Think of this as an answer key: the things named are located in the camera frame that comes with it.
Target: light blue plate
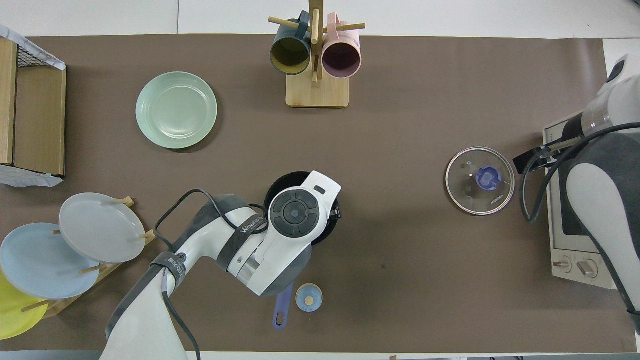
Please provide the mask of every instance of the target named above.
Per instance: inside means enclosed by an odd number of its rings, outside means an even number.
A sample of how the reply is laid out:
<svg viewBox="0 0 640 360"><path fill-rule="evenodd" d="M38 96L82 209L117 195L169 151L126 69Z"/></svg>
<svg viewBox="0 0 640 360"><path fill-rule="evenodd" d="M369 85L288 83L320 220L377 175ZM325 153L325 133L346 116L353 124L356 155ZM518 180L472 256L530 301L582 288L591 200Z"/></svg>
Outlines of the light blue plate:
<svg viewBox="0 0 640 360"><path fill-rule="evenodd" d="M322 291L315 284L304 284L296 292L296 304L300 310L313 313L322 305Z"/></svg>
<svg viewBox="0 0 640 360"><path fill-rule="evenodd" d="M13 230L0 245L4 276L18 290L41 299L67 299L89 290L99 271L79 275L98 263L67 245L55 224L36 223Z"/></svg>
<svg viewBox="0 0 640 360"><path fill-rule="evenodd" d="M136 104L142 133L167 149L197 144L209 134L217 116L213 90L188 72L167 72L149 81Z"/></svg>

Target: yellow plate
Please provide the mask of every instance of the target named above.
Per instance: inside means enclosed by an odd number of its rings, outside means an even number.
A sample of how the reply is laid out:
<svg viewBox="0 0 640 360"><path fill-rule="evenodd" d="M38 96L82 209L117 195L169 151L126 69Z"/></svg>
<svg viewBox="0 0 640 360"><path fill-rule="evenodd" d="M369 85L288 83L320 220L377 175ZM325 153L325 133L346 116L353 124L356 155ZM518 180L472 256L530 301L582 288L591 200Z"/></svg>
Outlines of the yellow plate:
<svg viewBox="0 0 640 360"><path fill-rule="evenodd" d="M41 301L14 288L0 272L0 340L18 336L34 327L49 306L43 305L24 313L22 308Z"/></svg>

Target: gray velcro strap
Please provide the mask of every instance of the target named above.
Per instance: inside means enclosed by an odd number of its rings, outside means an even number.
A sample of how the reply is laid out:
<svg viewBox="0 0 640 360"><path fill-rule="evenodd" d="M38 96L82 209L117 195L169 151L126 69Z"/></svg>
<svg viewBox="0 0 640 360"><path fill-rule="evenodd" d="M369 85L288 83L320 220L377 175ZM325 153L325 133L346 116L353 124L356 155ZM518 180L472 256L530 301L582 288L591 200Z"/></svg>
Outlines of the gray velcro strap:
<svg viewBox="0 0 640 360"><path fill-rule="evenodd" d="M171 272L175 278L175 288L177 289L185 276L187 276L187 267L184 266L184 254L176 255L172 252L165 251L151 262L151 265L159 265L165 267Z"/></svg>
<svg viewBox="0 0 640 360"><path fill-rule="evenodd" d="M224 271L227 271L227 268L229 267L229 264L231 264L234 256L236 256L238 251L240 251L240 248L244 243L246 243L249 236L251 236L256 229L259 229L260 226L266 222L267 220L258 214L255 214L247 219L247 221L243 222L243 224L236 229L233 235L231 235L229 240L227 240L225 246L222 247L216 263L224 269Z"/></svg>

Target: oven knob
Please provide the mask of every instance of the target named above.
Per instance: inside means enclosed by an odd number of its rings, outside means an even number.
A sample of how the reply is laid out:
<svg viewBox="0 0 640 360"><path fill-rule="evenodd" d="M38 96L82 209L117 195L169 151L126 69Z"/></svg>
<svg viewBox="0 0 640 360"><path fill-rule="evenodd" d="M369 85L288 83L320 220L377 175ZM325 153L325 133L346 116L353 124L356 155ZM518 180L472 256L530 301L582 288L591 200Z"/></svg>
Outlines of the oven knob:
<svg viewBox="0 0 640 360"><path fill-rule="evenodd" d="M578 261L576 265L585 277L593 279L594 277L598 276L598 265L596 265L595 261L591 259L586 261Z"/></svg>
<svg viewBox="0 0 640 360"><path fill-rule="evenodd" d="M571 272L571 259L566 256L563 256L562 260L554 261L551 263L554 268L560 268L564 270L564 272Z"/></svg>

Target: mug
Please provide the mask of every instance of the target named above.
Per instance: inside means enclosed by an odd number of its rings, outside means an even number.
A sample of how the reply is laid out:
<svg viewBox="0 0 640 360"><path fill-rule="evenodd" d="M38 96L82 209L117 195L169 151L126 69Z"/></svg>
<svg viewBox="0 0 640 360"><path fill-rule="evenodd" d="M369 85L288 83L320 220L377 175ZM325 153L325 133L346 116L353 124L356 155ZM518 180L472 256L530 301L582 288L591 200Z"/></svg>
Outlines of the mug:
<svg viewBox="0 0 640 360"><path fill-rule="evenodd" d="M280 25L276 38L271 46L271 63L277 71L287 75L297 75L307 69L311 55L311 34L309 13L302 11L298 20L289 19L299 24L297 29Z"/></svg>
<svg viewBox="0 0 640 360"><path fill-rule="evenodd" d="M337 13L330 13L322 49L322 66L327 74L346 79L360 70L362 55L358 30L337 31L336 26L341 25L348 23L341 22Z"/></svg>

